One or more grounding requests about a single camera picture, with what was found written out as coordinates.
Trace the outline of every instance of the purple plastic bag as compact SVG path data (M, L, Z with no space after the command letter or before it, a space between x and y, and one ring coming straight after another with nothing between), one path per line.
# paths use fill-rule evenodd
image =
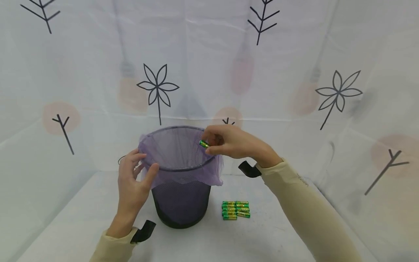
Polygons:
M138 150L147 154L142 160L144 177L153 163L160 165L152 189L156 186L177 182L187 184L199 181L209 186L221 186L222 156L210 156L199 145L204 130L192 126L166 127L148 135L142 135Z

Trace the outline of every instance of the white tablecloth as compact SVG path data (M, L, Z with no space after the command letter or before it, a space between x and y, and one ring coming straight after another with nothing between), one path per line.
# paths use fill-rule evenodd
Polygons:
M165 226L150 194L134 225L141 228L148 219L157 226L152 236L134 249L130 261L314 261L261 178L222 179L222 187L211 189L204 218L187 229ZM223 200L249 201L251 218L222 220ZM102 231L109 227L117 203L117 173L96 173L18 262L88 261Z

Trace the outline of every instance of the trash can rim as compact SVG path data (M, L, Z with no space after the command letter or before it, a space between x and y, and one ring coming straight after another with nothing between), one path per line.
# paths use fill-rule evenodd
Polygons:
M145 136L146 137L150 137L150 136L152 136L155 133L162 132L162 131L165 131L165 130L168 130L168 129L175 129L175 128L189 128L189 129L195 129L195 130L204 131L204 129L203 128L200 128L200 127L194 127L194 126L189 126L189 125L177 125L177 126L170 126L170 127L160 128L160 129L158 129L156 131L153 131L153 132L151 132L151 133L149 133L149 134L147 134ZM141 142L143 140L144 140L144 138L142 140L140 140L140 143L138 145L138 149L140 149L140 145L141 145ZM199 165L196 165L196 166L192 166L192 167L187 167L187 168L167 168L167 167L164 167L164 166L160 166L159 170L160 171L167 171L167 172L186 172L186 171L192 171L192 170L198 169L200 167L203 167L203 166L209 164L211 161L213 161L215 159L215 157L216 156L212 156L209 159L207 159L205 162L203 162L203 163L201 163ZM151 166L151 163L148 163L146 159L142 159L141 162L144 165L146 165L146 166Z

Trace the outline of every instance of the long sleeve shirt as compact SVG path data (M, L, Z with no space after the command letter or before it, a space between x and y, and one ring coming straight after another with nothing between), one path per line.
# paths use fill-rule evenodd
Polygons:
M267 169L256 167L317 262L361 261L333 208L301 179L286 160ZM133 228L121 239L109 237L105 231L90 262L127 262L135 247L130 242L136 230Z

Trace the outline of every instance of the black wrist strap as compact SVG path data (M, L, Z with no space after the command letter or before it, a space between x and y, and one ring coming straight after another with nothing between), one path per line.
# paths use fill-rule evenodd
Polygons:
M238 169L240 169L247 177L254 178L262 175L259 169L257 169L256 165L252 167L251 165L249 165L249 163L247 163L247 161L241 163L238 166Z
M137 244L146 241L151 237L151 234L153 233L155 227L156 223L151 222L150 220L146 220L146 222L142 226L142 229L137 229L137 232L135 232L135 235L131 239L131 243Z

